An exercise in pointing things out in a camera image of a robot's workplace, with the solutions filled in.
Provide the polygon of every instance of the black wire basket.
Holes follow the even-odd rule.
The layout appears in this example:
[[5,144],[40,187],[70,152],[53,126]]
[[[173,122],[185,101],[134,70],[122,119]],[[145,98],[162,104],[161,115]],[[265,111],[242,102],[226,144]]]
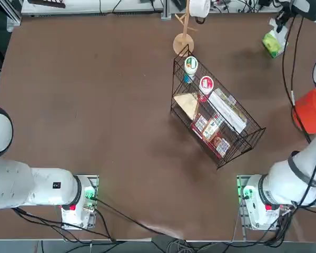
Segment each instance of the black wire basket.
[[[220,168],[252,150],[265,128],[257,124],[195,56],[198,67],[195,76],[189,76],[184,70],[188,56],[194,55],[187,45],[173,61],[171,112],[181,119]],[[203,76],[213,80],[214,87],[208,95],[199,89]]]

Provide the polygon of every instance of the red bucket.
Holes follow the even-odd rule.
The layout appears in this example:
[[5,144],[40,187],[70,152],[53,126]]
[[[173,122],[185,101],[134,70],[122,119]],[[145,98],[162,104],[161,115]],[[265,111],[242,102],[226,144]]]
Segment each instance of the red bucket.
[[[297,100],[295,108],[307,133],[316,134],[316,88]],[[301,129],[294,111],[292,116],[296,126]]]

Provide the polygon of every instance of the wooden stand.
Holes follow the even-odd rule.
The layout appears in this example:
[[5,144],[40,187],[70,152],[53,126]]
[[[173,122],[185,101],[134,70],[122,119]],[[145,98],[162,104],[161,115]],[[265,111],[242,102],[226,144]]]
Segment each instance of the wooden stand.
[[179,54],[179,56],[183,56],[184,52],[181,52],[181,50],[188,44],[189,50],[192,52],[194,49],[194,42],[191,36],[187,34],[187,29],[191,29],[196,31],[196,29],[188,27],[189,25],[189,18],[190,18],[190,0],[187,0],[186,2],[186,13],[182,17],[178,17],[175,15],[176,18],[184,25],[183,33],[178,34],[173,41],[173,49],[176,54]]

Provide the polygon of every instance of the brown table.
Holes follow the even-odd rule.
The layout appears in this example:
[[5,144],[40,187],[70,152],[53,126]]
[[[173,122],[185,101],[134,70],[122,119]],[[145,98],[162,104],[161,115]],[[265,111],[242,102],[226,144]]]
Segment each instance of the brown table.
[[[190,31],[194,54],[267,127],[253,151],[218,171],[170,115],[172,42],[182,30],[176,19],[24,19],[14,29],[0,83],[0,106],[15,128],[5,158],[99,174],[100,197],[138,221],[189,240],[231,240],[238,210],[236,175],[266,173],[274,162],[306,145],[291,123],[281,58],[270,59],[261,44],[270,30],[269,17],[218,14],[208,17],[198,32]],[[288,73],[294,39],[285,64]],[[315,61],[316,24],[305,21],[294,78],[297,98],[313,87]],[[54,207],[26,210],[56,219]],[[101,211],[116,238],[152,236]],[[96,231],[103,231],[100,221]],[[248,232],[250,240],[259,237],[259,232]],[[59,235],[0,210],[0,238]],[[240,222],[235,239],[242,239]],[[286,239],[316,241],[316,215],[299,211]]]

